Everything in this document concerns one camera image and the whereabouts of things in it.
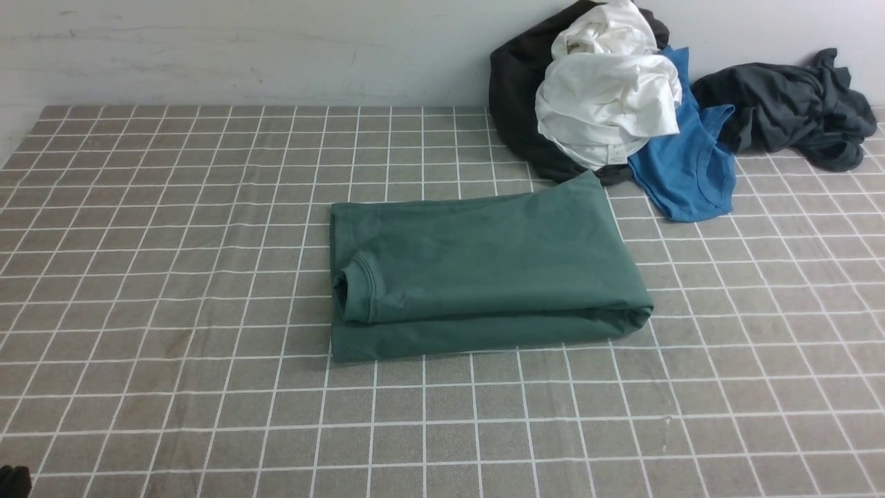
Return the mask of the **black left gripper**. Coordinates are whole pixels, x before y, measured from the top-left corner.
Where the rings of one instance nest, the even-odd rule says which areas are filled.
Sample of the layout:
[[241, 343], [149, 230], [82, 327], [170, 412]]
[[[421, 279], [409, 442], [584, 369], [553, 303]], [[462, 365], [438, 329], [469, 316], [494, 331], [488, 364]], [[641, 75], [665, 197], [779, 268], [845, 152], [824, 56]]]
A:
[[0, 498], [28, 498], [32, 490], [26, 466], [3, 465], [0, 469]]

